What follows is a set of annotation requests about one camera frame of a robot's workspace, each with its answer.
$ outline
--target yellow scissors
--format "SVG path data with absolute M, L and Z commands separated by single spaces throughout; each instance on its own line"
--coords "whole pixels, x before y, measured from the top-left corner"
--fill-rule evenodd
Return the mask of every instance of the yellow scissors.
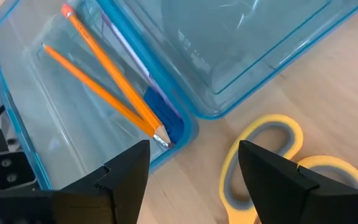
M 293 119 L 281 114 L 265 115 L 251 123 L 234 141 L 227 154 L 221 170 L 219 180 L 219 196 L 224 204 L 230 224 L 255 223 L 257 211 L 252 201 L 238 201 L 230 191 L 231 178 L 235 165 L 238 162 L 238 147 L 241 140 L 253 140 L 258 134 L 267 128 L 282 128 L 287 131 L 289 139 L 278 151 L 278 154 L 286 159 L 291 159 L 302 147 L 303 132 L 299 124 Z M 346 179 L 347 185 L 358 189 L 358 170 L 347 162 L 332 156 L 312 156 L 302 159 L 299 166 L 319 170 L 331 170 Z
M 241 140 L 253 140 L 263 130 L 268 128 L 282 128 L 288 132 L 288 142 L 278 151 L 286 159 L 291 159 L 302 147 L 303 132 L 299 124 L 285 115 L 269 114 L 252 122 L 234 141 L 222 166 L 219 180 L 219 196 L 229 216 L 230 224 L 254 223 L 257 212 L 252 201 L 242 202 L 233 197 L 230 191 L 233 170 L 238 163 L 238 149 Z

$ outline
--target plastic container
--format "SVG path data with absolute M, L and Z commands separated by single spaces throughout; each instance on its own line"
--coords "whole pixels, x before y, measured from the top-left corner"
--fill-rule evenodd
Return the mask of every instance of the plastic container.
M 205 119 L 224 116 L 358 9 L 358 0 L 98 2 L 140 58 L 168 69 L 152 74 L 169 77 Z
M 44 189 L 60 189 L 148 137 L 49 57 L 53 46 L 113 95 L 131 106 L 70 22 L 63 1 L 8 0 L 0 8 L 0 95 Z M 148 84 L 103 23 L 94 0 L 70 3 L 141 94 Z M 185 123 L 174 149 L 151 141 L 151 165 L 191 141 L 196 122 L 168 95 Z
M 0 94 L 44 189 L 60 189 L 146 138 L 57 62 L 64 53 L 125 101 L 71 24 L 64 0 L 6 0 L 0 8 Z M 69 1 L 141 93 L 147 82 L 101 7 L 180 113 L 172 150 L 152 144 L 155 169 L 198 131 L 193 115 L 219 118 L 358 9 L 358 0 Z

